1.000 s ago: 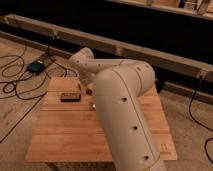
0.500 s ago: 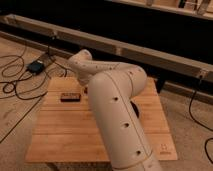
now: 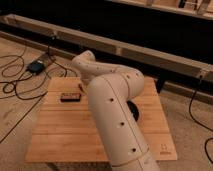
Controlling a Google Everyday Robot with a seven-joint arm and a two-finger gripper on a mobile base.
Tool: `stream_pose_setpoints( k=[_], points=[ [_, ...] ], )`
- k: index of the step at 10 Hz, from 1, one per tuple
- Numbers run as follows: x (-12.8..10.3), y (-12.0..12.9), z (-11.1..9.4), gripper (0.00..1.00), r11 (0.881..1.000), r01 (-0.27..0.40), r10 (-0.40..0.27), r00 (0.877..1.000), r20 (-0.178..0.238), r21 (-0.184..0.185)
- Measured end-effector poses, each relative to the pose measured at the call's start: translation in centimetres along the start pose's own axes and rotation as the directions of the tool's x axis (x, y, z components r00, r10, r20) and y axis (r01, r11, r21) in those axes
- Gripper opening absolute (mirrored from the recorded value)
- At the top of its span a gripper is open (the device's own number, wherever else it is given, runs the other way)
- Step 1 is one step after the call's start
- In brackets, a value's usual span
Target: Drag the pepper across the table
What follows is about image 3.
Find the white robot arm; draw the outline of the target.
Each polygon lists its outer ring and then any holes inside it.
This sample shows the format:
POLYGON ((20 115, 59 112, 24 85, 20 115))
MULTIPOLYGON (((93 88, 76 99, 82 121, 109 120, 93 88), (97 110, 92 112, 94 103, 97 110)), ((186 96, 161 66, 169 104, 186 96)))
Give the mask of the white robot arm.
POLYGON ((127 102, 141 94, 143 74, 97 62, 87 50, 72 60, 87 87, 89 109, 113 171, 160 171, 127 102))

